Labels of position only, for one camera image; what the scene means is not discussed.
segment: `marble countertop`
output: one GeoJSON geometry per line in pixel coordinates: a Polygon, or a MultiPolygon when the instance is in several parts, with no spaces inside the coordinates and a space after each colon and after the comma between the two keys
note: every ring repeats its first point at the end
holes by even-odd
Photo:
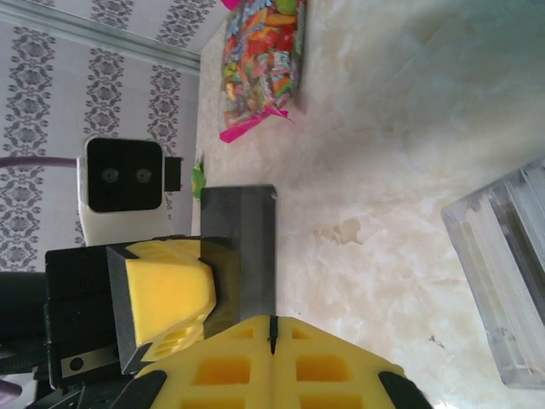
{"type": "Polygon", "coordinates": [[[545,155],[544,21],[531,0],[311,1],[293,123],[269,118],[231,145],[222,29],[203,52],[209,186],[278,189],[278,313],[401,365],[438,409],[545,401],[502,384],[440,218],[545,155]]]}

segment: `black camera face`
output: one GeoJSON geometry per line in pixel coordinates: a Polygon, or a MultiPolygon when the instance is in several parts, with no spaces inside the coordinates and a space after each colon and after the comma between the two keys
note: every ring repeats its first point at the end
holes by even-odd
{"type": "Polygon", "coordinates": [[[86,153],[91,210],[153,210],[161,205],[163,151],[156,142],[94,138],[86,153]]]}

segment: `white wall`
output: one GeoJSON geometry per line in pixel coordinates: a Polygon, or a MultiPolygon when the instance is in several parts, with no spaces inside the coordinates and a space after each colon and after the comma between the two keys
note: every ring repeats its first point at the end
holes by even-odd
{"type": "Polygon", "coordinates": [[[228,15],[220,0],[31,0],[200,53],[228,15]]]}
{"type": "MultiPolygon", "coordinates": [[[[92,135],[155,139],[185,161],[173,193],[191,229],[198,77],[0,21],[0,155],[74,158],[92,135]]],[[[81,245],[76,174],[0,170],[0,271],[43,270],[45,251],[81,245]]]]}

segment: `plastic box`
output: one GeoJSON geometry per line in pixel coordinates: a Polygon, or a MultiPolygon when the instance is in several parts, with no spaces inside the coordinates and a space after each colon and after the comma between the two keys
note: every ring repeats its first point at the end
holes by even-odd
{"type": "Polygon", "coordinates": [[[545,389],[545,159],[443,209],[502,381],[545,389]]]}

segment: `candy bag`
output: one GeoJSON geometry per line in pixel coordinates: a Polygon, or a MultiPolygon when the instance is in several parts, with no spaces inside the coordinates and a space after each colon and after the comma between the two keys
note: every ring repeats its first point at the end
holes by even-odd
{"type": "Polygon", "coordinates": [[[224,0],[227,19],[221,61],[221,133],[232,142],[282,107],[297,91],[305,0],[224,0]]]}

